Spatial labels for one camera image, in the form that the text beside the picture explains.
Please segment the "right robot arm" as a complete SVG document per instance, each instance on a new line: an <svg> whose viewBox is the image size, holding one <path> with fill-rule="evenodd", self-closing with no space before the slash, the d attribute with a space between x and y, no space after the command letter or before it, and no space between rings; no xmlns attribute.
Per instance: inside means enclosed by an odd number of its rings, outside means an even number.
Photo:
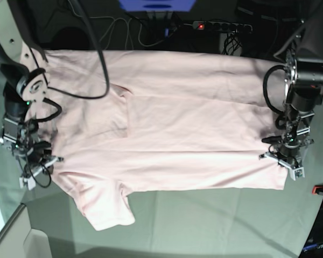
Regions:
<svg viewBox="0 0 323 258"><path fill-rule="evenodd" d="M21 171L19 185L33 190L36 186L48 188L37 181L39 174L50 177L53 165L62 162L63 157L52 155L51 144L38 137L40 123L49 122L62 113L62 107L47 98L50 90L47 72L42 67L29 70L23 64L11 59L0 43L0 72L6 79L3 90L4 116L0 143L16 159ZM26 120L30 107L48 104L56 109L45 118L32 117Z"/></svg>

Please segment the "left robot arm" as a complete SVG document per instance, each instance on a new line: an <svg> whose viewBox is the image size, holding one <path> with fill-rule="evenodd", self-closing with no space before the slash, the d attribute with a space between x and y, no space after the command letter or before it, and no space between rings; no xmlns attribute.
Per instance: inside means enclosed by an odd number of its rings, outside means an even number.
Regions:
<svg viewBox="0 0 323 258"><path fill-rule="evenodd" d="M279 136L262 139L273 150L260 155L276 161L296 180L305 176L303 159L309 145L310 123L314 108L323 103L323 1L274 54L285 54L284 64L270 68L263 79L263 96L277 118ZM268 96L269 76L277 70L285 73L283 110L273 106Z"/></svg>

